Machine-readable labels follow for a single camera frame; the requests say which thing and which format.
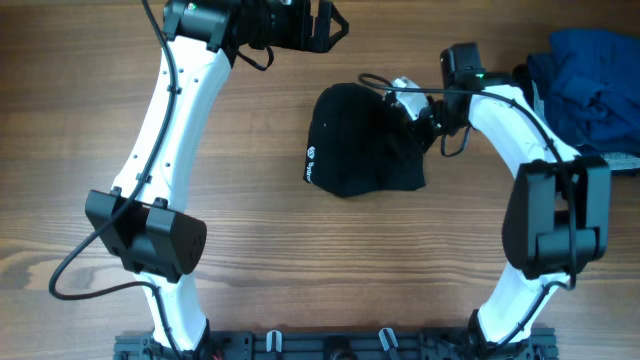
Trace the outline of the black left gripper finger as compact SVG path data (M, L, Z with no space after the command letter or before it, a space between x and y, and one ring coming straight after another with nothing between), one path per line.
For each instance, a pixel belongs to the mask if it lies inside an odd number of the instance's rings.
M332 21L335 21L342 30L349 29L348 21L341 15L336 5L329 0L321 0L319 2L319 18L329 27Z
M324 29L323 33L319 37L319 52L329 52L340 40L342 40L348 34L348 28L343 28L332 35L329 34L329 28Z

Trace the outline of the black t-shirt with white logo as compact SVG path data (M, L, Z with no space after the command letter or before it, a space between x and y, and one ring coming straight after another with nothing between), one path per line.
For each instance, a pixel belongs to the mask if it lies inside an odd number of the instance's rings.
M326 88L313 109L302 179L337 197L415 191L423 151L381 94L355 83Z

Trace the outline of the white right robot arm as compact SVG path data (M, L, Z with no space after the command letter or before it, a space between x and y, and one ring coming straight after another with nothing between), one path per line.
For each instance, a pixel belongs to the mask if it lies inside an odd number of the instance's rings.
M440 89L406 77L392 84L422 146L477 130L514 177L501 232L507 265L471 319L482 348L497 352L530 338L550 297L573 290L585 266L604 255L611 171L555 135L514 75L486 71L476 44L445 49L440 65Z

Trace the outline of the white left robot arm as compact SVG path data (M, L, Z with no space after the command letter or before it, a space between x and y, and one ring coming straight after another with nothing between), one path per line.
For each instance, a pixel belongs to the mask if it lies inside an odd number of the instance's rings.
M109 192L91 191L85 213L107 251L143 287L153 349L193 356L206 338L192 275L206 224L185 209L201 135L240 47L326 53L349 32L330 1L169 1L162 61L131 154Z

